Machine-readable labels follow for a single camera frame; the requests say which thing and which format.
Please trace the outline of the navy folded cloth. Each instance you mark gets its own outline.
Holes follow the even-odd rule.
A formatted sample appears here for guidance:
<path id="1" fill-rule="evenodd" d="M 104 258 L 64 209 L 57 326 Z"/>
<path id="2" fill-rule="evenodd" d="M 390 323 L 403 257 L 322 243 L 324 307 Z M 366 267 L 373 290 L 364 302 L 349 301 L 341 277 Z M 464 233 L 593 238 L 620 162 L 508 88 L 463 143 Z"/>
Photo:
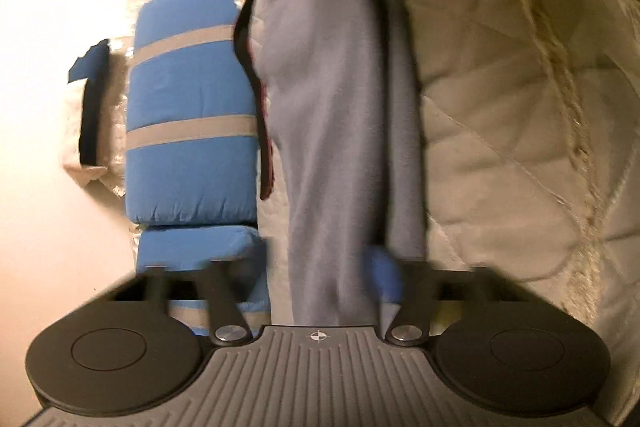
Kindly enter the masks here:
<path id="1" fill-rule="evenodd" d="M 68 84 L 85 80 L 81 98 L 81 125 L 79 135 L 79 160 L 81 165 L 96 167 L 96 143 L 102 98 L 110 69 L 110 40 L 94 44 L 84 56 L 78 57 L 68 71 Z"/>

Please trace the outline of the grey-blue fleece sweatpants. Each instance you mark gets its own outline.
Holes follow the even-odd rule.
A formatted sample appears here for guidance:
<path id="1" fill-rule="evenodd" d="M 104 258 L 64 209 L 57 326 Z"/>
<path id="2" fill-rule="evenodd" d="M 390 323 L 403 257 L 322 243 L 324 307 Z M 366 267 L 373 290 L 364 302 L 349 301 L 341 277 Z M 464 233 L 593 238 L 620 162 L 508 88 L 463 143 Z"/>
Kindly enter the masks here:
<path id="1" fill-rule="evenodd" d="M 404 0 L 260 0 L 256 66 L 288 192 L 293 319 L 372 324 L 371 258 L 425 254 L 419 80 Z"/>

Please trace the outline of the blue grey-striped pillow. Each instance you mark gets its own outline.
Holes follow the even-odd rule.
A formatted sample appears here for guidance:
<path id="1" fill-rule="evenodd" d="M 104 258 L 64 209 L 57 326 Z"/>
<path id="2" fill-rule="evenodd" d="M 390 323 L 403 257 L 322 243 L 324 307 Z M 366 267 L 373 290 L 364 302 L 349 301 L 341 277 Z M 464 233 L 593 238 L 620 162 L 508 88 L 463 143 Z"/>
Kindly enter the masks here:
<path id="1" fill-rule="evenodd" d="M 147 228 L 138 242 L 137 271 L 155 269 L 169 277 L 169 314 L 195 334 L 206 336 L 209 323 L 220 326 L 219 313 L 232 308 L 252 332 L 271 322 L 268 247 L 254 228 Z"/>
<path id="2" fill-rule="evenodd" d="M 233 49 L 234 0 L 140 11 L 126 110 L 126 213 L 138 225 L 254 225 L 254 93 Z"/>

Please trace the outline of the blue grey-striped pillow left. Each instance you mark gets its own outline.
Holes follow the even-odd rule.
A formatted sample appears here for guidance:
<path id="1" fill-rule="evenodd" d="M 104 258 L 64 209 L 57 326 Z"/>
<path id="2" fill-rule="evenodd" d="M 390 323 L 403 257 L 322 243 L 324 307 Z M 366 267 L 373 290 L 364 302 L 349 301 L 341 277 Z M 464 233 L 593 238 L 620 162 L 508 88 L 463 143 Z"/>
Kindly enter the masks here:
<path id="1" fill-rule="evenodd" d="M 271 322 L 268 247 L 254 228 L 147 228 L 138 242 L 137 271 L 155 269 L 169 277 L 169 314 L 195 334 L 206 336 L 209 323 L 220 326 L 219 313 L 232 308 L 252 332 Z"/>

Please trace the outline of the grey quilted bedspread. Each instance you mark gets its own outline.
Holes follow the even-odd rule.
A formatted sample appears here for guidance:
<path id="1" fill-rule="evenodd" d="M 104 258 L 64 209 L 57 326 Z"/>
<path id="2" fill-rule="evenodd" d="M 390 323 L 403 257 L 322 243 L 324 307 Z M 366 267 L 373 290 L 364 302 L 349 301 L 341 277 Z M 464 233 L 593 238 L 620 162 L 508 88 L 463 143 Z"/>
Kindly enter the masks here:
<path id="1" fill-rule="evenodd" d="M 495 268 L 611 353 L 596 410 L 639 407 L 639 5 L 404 0 L 419 80 L 425 254 Z"/>

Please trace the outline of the blue grey-striped pillow right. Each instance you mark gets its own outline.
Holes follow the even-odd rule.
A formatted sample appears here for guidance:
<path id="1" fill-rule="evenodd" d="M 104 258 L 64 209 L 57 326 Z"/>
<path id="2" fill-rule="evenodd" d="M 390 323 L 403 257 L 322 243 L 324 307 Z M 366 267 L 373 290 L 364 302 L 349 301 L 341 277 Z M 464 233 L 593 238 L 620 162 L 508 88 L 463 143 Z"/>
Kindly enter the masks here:
<path id="1" fill-rule="evenodd" d="M 140 11 L 126 110 L 126 213 L 138 225 L 254 225 L 254 93 L 233 49 L 234 0 Z"/>

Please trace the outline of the pink white folded cloth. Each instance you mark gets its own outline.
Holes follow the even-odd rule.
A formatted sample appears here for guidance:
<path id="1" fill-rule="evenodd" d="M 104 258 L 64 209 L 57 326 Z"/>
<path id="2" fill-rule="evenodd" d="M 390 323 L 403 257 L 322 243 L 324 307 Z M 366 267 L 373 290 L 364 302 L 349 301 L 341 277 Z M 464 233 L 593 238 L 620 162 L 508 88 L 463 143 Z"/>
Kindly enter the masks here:
<path id="1" fill-rule="evenodd" d="M 85 85 L 66 90 L 64 103 L 64 126 L 61 141 L 61 165 L 76 184 L 84 187 L 100 179 L 107 172 L 103 166 L 84 165 L 80 161 L 80 135 L 82 121 L 82 99 Z"/>

